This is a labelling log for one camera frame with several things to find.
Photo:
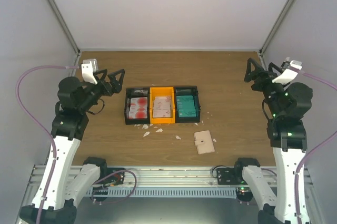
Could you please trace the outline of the orange bin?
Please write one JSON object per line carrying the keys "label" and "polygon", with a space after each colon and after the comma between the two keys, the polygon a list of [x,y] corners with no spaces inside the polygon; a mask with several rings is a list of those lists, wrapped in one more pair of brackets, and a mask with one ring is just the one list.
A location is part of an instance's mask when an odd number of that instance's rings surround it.
{"label": "orange bin", "polygon": [[150,123],[175,123],[174,88],[150,87]]}

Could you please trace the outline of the black bin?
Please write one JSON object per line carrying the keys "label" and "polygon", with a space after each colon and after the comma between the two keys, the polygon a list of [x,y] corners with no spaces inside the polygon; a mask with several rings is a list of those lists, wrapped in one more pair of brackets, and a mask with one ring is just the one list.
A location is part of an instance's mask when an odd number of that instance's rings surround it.
{"label": "black bin", "polygon": [[197,86],[175,86],[175,123],[199,123],[201,106]]}
{"label": "black bin", "polygon": [[125,93],[124,118],[126,125],[150,123],[150,88],[127,88]]}

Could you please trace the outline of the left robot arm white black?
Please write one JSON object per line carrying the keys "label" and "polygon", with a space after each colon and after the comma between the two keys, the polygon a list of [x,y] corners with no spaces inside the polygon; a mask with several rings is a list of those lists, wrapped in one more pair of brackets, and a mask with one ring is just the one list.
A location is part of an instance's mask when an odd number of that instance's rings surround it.
{"label": "left robot arm white black", "polygon": [[106,160],[88,158],[75,179],[68,184],[72,162],[88,125],[91,107],[103,96],[120,93],[125,70],[113,73],[82,67],[90,76],[80,81],[74,76],[58,84],[58,102],[51,131],[51,149],[39,189],[19,217],[27,223],[74,223],[77,208],[91,185],[108,179]]}

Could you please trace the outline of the white pink cards stack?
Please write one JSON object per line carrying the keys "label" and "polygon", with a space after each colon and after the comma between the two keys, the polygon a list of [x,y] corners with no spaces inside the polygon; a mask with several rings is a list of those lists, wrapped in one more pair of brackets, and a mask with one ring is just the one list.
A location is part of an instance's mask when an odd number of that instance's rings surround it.
{"label": "white pink cards stack", "polygon": [[153,101],[153,118],[171,117],[171,97],[156,96]]}

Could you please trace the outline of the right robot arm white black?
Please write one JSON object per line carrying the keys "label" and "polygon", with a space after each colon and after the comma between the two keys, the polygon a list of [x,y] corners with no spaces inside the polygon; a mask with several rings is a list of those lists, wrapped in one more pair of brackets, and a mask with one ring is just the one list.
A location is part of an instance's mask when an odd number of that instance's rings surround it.
{"label": "right robot arm white black", "polygon": [[273,192],[256,159],[239,158],[233,171],[238,184],[247,184],[259,213],[258,223],[310,223],[306,207],[304,157],[308,149],[303,117],[312,107],[313,91],[295,82],[301,62],[285,60],[281,66],[269,64],[265,70],[255,59],[247,61],[244,82],[263,93],[267,105],[267,135],[276,163],[277,192]]}

